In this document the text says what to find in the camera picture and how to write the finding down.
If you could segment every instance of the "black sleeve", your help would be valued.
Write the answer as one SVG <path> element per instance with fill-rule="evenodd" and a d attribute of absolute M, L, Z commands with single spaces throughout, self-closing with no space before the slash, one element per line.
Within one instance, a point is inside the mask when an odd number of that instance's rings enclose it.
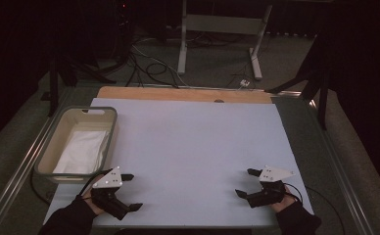
<path fill-rule="evenodd" d="M 276 214 L 283 235 L 313 235 L 321 219 L 310 214 L 299 202 Z"/>
<path fill-rule="evenodd" d="M 84 235 L 92 229 L 97 215 L 80 196 L 63 209 L 55 211 L 38 232 L 39 235 Z"/>

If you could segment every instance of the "gray carpet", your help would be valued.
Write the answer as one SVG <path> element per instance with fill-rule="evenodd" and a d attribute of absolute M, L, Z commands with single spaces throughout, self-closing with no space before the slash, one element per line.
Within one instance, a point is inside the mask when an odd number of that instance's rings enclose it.
<path fill-rule="evenodd" d="M 222 39 L 232 40 L 234 36 L 218 35 Z M 255 38 L 245 37 L 242 40 L 226 46 L 209 46 L 189 48 L 186 73 L 176 82 L 181 86 L 201 86 L 212 88 L 239 89 L 241 79 L 251 81 L 249 89 L 266 89 L 277 86 L 294 77 L 312 43 L 311 40 L 298 37 L 278 36 L 266 37 L 261 46 L 259 57 L 263 74 L 262 81 L 251 79 L 252 70 L 249 63 L 248 47 L 253 46 Z M 146 68 L 155 61 L 139 56 L 147 56 L 162 60 L 172 68 L 177 68 L 179 41 L 168 40 L 160 43 L 156 40 L 144 40 L 133 49 L 139 65 Z M 102 65 L 111 62 L 102 61 Z M 161 66 L 151 66 L 152 72 L 161 71 Z M 133 68 L 128 65 L 107 77 L 116 80 L 117 85 L 124 86 L 132 74 Z M 61 86 L 61 96 L 69 94 L 64 105 L 88 105 L 96 96 L 99 87 L 104 85 L 79 74 L 81 81 L 76 87 Z M 173 83 L 169 72 L 155 76 L 158 80 Z M 141 81 L 144 86 L 156 82 L 143 72 Z M 138 77 L 132 79 L 131 86 L 137 86 Z M 47 77 L 40 81 L 40 89 L 19 110 L 15 117 L 0 133 L 0 195 L 9 178 L 17 170 L 30 146 L 36 139 L 43 124 L 48 119 L 49 104 L 40 101 L 46 91 Z M 301 91 L 304 84 L 298 84 L 290 90 Z M 333 151 L 346 170 L 346 174 L 356 196 L 361 202 L 374 234 L 380 234 L 380 179 L 377 176 L 369 157 L 358 140 L 356 133 L 339 106 L 336 95 L 329 94 L 327 107 L 327 131 L 322 131 L 315 122 L 314 113 L 307 102 L 291 97 L 275 97 L 284 127 L 287 131 L 293 153 L 296 156 L 305 184 L 322 194 L 335 208 L 341 217 L 346 234 L 359 234 L 348 201 L 345 199 L 339 180 L 333 173 Z M 40 228 L 45 213 L 46 204 L 33 194 L 27 178 L 15 201 L 11 205 L 0 226 L 0 234 L 36 234 Z M 33 175 L 33 184 L 41 196 L 50 196 L 56 185 Z M 339 217 L 324 198 L 309 191 L 314 212 L 323 221 L 317 234 L 342 234 Z M 92 234 L 113 234 L 116 229 L 94 228 Z M 254 234 L 279 234 L 279 230 L 268 228 L 256 230 Z"/>

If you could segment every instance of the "black curtain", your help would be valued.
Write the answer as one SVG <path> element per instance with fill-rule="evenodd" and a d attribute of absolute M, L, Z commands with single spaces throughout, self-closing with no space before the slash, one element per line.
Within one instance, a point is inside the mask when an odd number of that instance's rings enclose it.
<path fill-rule="evenodd" d="M 329 87 L 380 175 L 380 1 L 333 5 L 299 75 L 329 74 Z"/>

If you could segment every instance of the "metal bar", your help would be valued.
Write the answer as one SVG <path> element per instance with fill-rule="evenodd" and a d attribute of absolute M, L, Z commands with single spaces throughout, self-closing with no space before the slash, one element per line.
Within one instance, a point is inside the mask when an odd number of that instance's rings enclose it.
<path fill-rule="evenodd" d="M 315 118 L 315 108 L 308 109 L 309 114 L 313 116 L 313 125 L 316 128 L 321 128 L 318 119 Z M 329 152 L 329 162 L 334 171 L 334 176 L 336 177 L 340 189 L 342 190 L 343 196 L 345 197 L 346 203 L 349 206 L 349 210 L 352 214 L 352 217 L 355 220 L 356 227 L 358 229 L 358 233 L 361 235 L 369 235 L 374 234 L 373 229 L 370 225 L 370 222 L 367 219 L 367 215 L 365 214 L 361 202 L 353 189 L 352 183 L 349 180 L 349 177 L 346 175 L 345 170 L 343 169 L 343 165 L 340 162 L 339 156 L 334 150 L 334 145 L 330 140 L 326 131 L 318 131 L 320 133 L 320 137 L 324 142 L 327 151 Z"/>

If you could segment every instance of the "hand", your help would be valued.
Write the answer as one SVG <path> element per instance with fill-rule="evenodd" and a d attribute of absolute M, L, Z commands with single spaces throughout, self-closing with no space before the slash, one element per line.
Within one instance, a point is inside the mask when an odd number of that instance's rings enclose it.
<path fill-rule="evenodd" d="M 104 177 L 104 174 L 100 174 L 96 177 L 95 180 L 93 180 L 92 182 L 92 185 L 98 181 L 99 179 L 101 179 L 102 177 Z M 92 203 L 92 195 L 90 194 L 90 191 L 92 190 L 92 186 L 86 191 L 85 194 L 83 194 L 82 196 L 82 199 L 86 202 L 86 204 L 89 206 L 90 209 L 93 210 L 94 213 L 96 213 L 96 215 L 99 215 L 99 214 L 102 214 L 104 213 L 105 211 L 98 208 L 95 204 Z"/>
<path fill-rule="evenodd" d="M 285 186 L 285 191 L 287 193 L 290 193 L 290 190 L 288 189 L 287 186 Z M 291 206 L 293 203 L 295 203 L 295 199 L 289 195 L 285 195 L 284 198 L 280 203 L 276 204 L 271 204 L 270 207 L 275 211 L 275 212 L 281 212 L 282 210 L 288 208 Z"/>

